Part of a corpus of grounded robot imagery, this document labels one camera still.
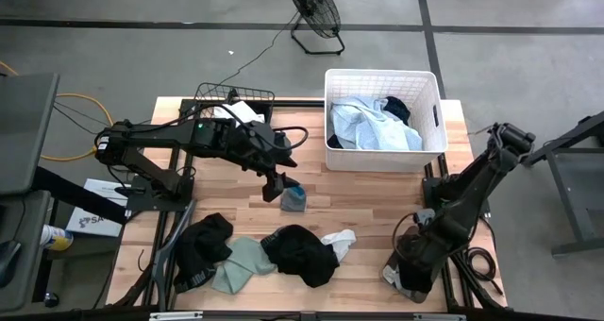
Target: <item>mint green cloth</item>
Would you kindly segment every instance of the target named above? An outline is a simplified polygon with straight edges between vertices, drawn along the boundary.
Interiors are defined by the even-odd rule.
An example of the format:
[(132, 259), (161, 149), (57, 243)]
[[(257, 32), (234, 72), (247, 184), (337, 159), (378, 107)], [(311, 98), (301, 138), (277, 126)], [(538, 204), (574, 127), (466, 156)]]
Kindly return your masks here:
[(252, 275), (266, 275), (277, 268), (268, 260), (260, 243), (251, 238), (237, 239), (229, 247), (233, 253), (218, 267), (211, 284), (211, 287), (217, 291), (236, 294), (242, 290)]

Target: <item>black wire basket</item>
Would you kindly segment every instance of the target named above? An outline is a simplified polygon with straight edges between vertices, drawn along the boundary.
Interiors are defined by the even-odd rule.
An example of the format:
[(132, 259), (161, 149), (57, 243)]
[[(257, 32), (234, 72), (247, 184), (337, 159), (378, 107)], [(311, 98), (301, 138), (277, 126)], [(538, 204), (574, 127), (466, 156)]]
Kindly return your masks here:
[[(233, 105), (244, 101), (255, 113), (264, 115), (264, 123), (270, 124), (273, 116), (275, 94), (270, 91), (249, 89), (239, 86), (201, 83), (197, 87), (195, 98), (202, 106), (208, 104)], [(214, 108), (201, 110), (201, 116), (213, 118)]]

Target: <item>white laundry basket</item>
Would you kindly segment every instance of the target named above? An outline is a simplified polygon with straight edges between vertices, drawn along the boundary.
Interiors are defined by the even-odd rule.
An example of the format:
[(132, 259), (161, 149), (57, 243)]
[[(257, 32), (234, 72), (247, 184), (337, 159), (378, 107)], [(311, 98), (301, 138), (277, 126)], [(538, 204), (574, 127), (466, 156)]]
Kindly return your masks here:
[[(411, 111), (410, 127), (419, 132), (424, 151), (344, 150), (327, 145), (333, 135), (331, 102), (352, 95), (402, 100)], [(325, 147), (329, 170), (418, 172), (446, 151), (446, 128), (436, 76), (422, 71), (338, 70), (325, 73)]]

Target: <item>wooden table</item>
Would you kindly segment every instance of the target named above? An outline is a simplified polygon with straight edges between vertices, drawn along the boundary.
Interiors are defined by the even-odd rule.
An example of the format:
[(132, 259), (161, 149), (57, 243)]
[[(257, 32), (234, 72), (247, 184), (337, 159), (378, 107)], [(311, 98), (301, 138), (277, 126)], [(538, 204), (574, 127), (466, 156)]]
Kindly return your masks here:
[[(152, 124), (161, 124), (177, 117), (181, 97), (159, 97)], [(450, 173), (460, 172), (473, 159), (461, 103), (444, 100), (443, 114), (449, 140), (446, 160)], [(299, 224), (319, 238), (350, 228), (358, 241), (352, 245), (331, 281), (321, 287), (308, 287), (299, 276), (274, 272), (254, 276), (245, 287), (230, 296), (203, 287), (178, 295), (177, 310), (239, 310), (239, 311), (324, 311), (324, 312), (444, 312), (443, 284), (437, 279), (428, 299), (416, 304), (384, 283), (379, 273), (392, 253), (391, 234), (395, 223), (410, 211), (422, 207), (421, 180), (424, 173), (358, 173), (332, 172), (325, 166), (323, 109), (275, 108), (273, 127), (304, 126), (308, 140), (294, 150), (297, 168), (281, 168), (298, 180), (308, 193), (309, 205), (304, 213), (284, 212), (279, 199), (262, 201), (260, 188), (264, 177), (243, 172), (241, 167), (224, 160), (195, 159), (194, 196), (198, 200), (193, 222), (220, 212), (234, 226), (230, 241), (248, 236), (260, 240), (277, 228)], [(295, 143), (302, 133), (288, 131)], [(145, 155), (158, 166), (167, 167), (168, 149), (146, 149)], [(438, 166), (434, 166), (438, 176)], [(144, 212), (126, 225), (115, 270), (109, 287), (108, 303), (122, 297), (140, 274), (137, 259), (145, 267), (151, 254), (159, 214)], [(401, 232), (409, 226), (403, 224)], [(472, 246), (481, 246), (495, 255), (489, 230), (479, 225)], [(456, 298), (462, 303), (460, 280), (453, 269)], [(491, 284), (487, 291), (506, 304)]]

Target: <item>gray floor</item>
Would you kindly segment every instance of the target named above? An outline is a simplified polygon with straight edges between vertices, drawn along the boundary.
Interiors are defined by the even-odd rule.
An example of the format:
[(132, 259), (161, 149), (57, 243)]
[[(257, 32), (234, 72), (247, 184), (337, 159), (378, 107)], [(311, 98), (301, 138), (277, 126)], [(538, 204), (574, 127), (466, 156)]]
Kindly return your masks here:
[[(417, 0), (335, 1), (345, 24), (421, 24)], [(601, 0), (428, 4), (435, 25), (604, 26)], [(0, 0), (0, 14), (283, 24), (294, 8), (290, 0)], [(0, 60), (24, 74), (58, 72), (61, 92), (93, 95), (114, 119), (141, 121), (150, 117), (157, 96), (192, 95), (200, 82), (220, 81), (275, 33), (0, 27)], [(429, 69), (423, 33), (342, 35), (347, 49), (339, 58), (317, 58), (305, 56), (284, 34), (231, 83), (282, 96), (318, 96), (329, 68)], [(317, 47), (332, 43), (310, 32), (302, 37)], [(436, 45), (446, 95), (462, 101), (470, 130), (508, 121), (535, 133), (541, 145), (604, 108), (604, 36), (438, 34)], [(69, 103), (102, 117), (92, 105)], [(485, 141), (484, 134), (472, 137), (475, 153)], [(91, 144), (90, 135), (53, 115), (45, 153), (74, 155)], [(44, 165), (79, 183), (86, 177), (109, 178), (94, 159)], [(602, 318), (604, 251), (556, 261), (549, 255), (572, 234), (545, 164), (515, 170), (490, 202), (510, 305), (524, 312)], [(65, 263), (57, 273), (61, 308), (91, 306), (110, 260), (108, 255)]]

